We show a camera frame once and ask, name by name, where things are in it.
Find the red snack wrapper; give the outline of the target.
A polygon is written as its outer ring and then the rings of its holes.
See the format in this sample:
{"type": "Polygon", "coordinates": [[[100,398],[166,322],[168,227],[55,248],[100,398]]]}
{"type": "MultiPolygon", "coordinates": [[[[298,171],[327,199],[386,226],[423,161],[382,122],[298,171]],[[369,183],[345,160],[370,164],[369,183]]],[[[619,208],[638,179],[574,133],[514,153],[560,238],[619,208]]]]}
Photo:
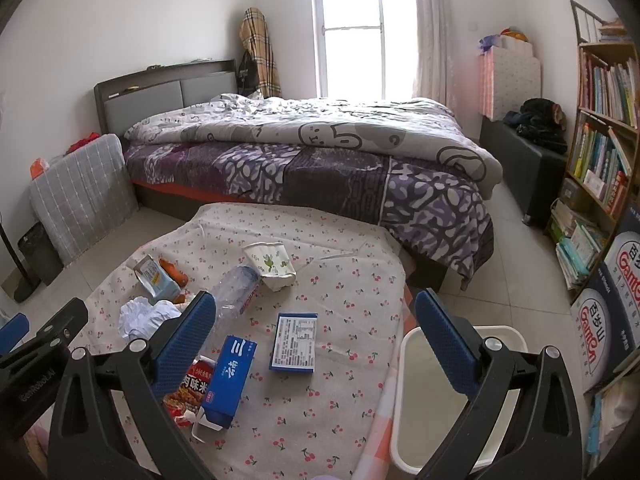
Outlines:
{"type": "Polygon", "coordinates": [[[177,426],[193,424],[215,368],[214,360],[199,356],[192,362],[178,389],[164,396],[164,407],[177,426]]]}

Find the white tissue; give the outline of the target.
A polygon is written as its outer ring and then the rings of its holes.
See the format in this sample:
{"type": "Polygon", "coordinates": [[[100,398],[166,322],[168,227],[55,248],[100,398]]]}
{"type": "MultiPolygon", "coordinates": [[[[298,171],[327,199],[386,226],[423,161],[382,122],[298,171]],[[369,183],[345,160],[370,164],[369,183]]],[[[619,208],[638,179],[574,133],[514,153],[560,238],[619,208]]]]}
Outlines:
{"type": "Polygon", "coordinates": [[[136,297],[120,308],[118,333],[126,341],[150,340],[163,322],[180,315],[181,311],[170,301],[151,304],[148,298],[136,297]]]}

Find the blue tall carton box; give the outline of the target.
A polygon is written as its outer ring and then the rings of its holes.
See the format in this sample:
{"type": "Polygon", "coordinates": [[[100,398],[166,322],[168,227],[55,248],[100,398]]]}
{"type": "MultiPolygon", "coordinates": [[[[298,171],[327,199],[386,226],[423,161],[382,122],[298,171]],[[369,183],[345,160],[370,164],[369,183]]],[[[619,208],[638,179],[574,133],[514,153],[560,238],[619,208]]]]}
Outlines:
{"type": "Polygon", "coordinates": [[[231,427],[256,348],[255,341],[226,338],[198,411],[200,425],[216,431],[231,427]]]}

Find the light blue milk carton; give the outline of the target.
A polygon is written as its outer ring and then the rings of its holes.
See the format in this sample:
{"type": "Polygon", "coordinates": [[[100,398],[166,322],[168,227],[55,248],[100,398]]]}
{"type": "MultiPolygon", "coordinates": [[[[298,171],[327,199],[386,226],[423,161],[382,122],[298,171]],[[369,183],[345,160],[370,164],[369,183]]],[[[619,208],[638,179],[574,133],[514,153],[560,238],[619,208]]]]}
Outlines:
{"type": "Polygon", "coordinates": [[[134,274],[153,304],[160,300],[174,301],[181,294],[179,285],[151,256],[145,256],[134,265],[134,274]]]}

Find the clear plastic water bottle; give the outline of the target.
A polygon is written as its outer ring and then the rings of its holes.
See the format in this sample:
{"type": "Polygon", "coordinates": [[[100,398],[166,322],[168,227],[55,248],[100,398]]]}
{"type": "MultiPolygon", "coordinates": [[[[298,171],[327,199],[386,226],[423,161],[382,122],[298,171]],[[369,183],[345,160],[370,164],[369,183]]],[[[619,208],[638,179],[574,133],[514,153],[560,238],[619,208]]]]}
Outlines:
{"type": "Polygon", "coordinates": [[[250,266],[236,266],[228,271],[212,289],[216,302],[216,321],[213,329],[227,333],[233,323],[244,314],[260,284],[260,277],[250,266]]]}

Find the blue label box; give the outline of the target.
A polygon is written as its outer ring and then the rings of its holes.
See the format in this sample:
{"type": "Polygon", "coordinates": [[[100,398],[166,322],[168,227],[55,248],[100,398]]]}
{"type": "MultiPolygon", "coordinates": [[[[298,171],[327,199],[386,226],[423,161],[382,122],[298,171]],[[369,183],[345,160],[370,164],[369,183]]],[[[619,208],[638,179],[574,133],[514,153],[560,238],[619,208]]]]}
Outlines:
{"type": "Polygon", "coordinates": [[[316,367],[315,313],[281,313],[269,368],[275,372],[312,374],[316,367]]]}

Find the crushed floral paper cup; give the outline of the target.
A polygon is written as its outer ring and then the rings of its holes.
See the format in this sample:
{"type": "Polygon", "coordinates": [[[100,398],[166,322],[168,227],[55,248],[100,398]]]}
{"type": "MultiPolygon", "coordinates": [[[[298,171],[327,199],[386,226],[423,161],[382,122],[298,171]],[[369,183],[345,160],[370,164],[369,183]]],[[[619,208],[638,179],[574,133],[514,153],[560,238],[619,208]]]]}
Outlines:
{"type": "Polygon", "coordinates": [[[283,244],[254,243],[245,246],[243,252],[250,265],[272,292],[278,292],[295,284],[297,274],[283,244]]]}

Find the white low shelf with papers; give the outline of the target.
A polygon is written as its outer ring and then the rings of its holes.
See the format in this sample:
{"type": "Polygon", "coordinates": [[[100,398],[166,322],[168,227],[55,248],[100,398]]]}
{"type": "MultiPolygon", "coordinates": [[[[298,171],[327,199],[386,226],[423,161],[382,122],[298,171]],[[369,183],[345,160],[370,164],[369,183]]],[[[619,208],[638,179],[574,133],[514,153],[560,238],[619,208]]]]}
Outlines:
{"type": "Polygon", "coordinates": [[[596,394],[586,444],[590,474],[611,452],[638,407],[638,370],[596,394]]]}

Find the lower Ganten water carton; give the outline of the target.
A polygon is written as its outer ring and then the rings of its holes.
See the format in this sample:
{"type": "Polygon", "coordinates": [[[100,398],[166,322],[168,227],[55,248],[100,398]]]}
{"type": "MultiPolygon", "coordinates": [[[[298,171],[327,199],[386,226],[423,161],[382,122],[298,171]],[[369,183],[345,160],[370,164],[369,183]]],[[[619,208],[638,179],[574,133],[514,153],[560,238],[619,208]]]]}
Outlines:
{"type": "Polygon", "coordinates": [[[607,384],[639,347],[639,315],[634,302],[615,284],[605,264],[594,270],[570,306],[578,338],[582,391],[607,384]]]}

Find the grey checked cushion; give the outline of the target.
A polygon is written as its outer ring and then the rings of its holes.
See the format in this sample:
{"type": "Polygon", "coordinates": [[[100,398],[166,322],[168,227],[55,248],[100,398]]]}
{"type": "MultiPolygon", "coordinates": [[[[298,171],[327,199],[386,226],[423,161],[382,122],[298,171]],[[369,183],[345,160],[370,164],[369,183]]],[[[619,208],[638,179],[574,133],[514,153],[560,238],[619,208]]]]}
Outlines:
{"type": "Polygon", "coordinates": [[[113,133],[58,159],[30,182],[29,199],[66,266],[139,209],[113,133]]]}

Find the red cloth behind cushion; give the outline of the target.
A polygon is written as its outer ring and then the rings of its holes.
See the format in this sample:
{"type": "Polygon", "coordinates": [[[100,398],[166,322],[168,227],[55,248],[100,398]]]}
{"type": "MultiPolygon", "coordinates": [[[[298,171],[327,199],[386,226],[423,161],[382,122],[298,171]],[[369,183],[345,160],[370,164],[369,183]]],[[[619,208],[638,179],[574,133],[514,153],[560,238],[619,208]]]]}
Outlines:
{"type": "Polygon", "coordinates": [[[88,136],[85,136],[84,138],[76,141],[75,143],[73,143],[65,152],[66,155],[72,154],[73,152],[76,152],[77,150],[79,150],[80,148],[83,148],[84,146],[86,146],[87,144],[98,140],[99,137],[101,135],[97,132],[92,132],[90,133],[88,136]]]}

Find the purple patterned bed sheet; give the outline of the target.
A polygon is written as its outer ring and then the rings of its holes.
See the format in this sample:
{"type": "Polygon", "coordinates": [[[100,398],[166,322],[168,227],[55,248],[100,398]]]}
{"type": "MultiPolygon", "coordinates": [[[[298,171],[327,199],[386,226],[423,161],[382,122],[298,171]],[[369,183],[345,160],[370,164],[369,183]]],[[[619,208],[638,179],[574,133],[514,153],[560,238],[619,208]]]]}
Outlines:
{"type": "Polygon", "coordinates": [[[427,274],[469,283],[494,253],[494,225],[461,169],[344,148],[232,142],[131,144],[126,167],[150,206],[243,202],[318,209],[382,226],[427,274]]]}

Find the bed with dark headboard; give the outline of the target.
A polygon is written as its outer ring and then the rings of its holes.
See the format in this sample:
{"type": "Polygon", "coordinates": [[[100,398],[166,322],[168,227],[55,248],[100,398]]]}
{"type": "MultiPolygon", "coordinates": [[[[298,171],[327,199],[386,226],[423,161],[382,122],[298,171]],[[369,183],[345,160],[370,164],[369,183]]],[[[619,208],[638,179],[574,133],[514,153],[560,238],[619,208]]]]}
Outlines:
{"type": "MultiPolygon", "coordinates": [[[[143,144],[124,137],[125,131],[136,122],[158,113],[205,103],[223,93],[239,94],[230,61],[158,66],[103,81],[94,89],[94,100],[102,131],[116,134],[125,154],[129,145],[143,144]]],[[[248,97],[267,99],[257,91],[248,97]]],[[[422,285],[438,287],[450,271],[436,268],[423,274],[416,263],[413,277],[422,285]]]]}

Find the dark clothes pile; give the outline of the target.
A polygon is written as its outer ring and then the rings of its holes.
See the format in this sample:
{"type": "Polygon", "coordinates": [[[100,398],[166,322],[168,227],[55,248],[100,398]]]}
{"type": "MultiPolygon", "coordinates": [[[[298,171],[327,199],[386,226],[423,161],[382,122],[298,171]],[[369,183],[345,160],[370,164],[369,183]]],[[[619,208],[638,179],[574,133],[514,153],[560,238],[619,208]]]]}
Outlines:
{"type": "Polygon", "coordinates": [[[547,99],[529,99],[518,112],[510,110],[503,122],[518,136],[540,148],[565,155],[566,116],[559,104],[547,99]]]}

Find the window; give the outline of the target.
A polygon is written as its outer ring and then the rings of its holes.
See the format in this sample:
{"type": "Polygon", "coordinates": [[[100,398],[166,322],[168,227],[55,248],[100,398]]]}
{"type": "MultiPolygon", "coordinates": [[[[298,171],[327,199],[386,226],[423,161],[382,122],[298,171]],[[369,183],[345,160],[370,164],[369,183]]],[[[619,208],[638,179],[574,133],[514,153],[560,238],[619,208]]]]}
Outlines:
{"type": "Polygon", "coordinates": [[[314,0],[320,96],[403,100],[418,64],[416,0],[314,0]]]}

